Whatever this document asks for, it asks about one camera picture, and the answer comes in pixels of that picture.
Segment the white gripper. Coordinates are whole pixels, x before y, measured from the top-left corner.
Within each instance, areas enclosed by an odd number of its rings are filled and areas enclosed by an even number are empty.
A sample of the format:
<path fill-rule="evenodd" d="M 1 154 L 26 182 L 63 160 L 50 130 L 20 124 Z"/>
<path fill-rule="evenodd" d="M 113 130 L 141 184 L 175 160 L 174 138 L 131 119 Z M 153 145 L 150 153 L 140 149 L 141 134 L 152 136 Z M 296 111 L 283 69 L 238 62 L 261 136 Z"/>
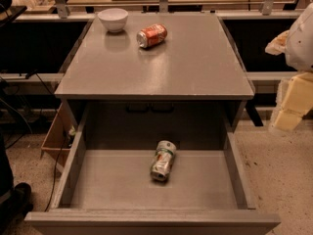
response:
<path fill-rule="evenodd" d="M 297 71 L 313 71 L 313 3 L 286 30 L 265 47 L 265 52 L 280 55 Z M 313 73 L 300 72 L 282 79 L 277 91 L 276 107 L 270 118 L 271 132 L 291 132 L 313 109 Z"/>

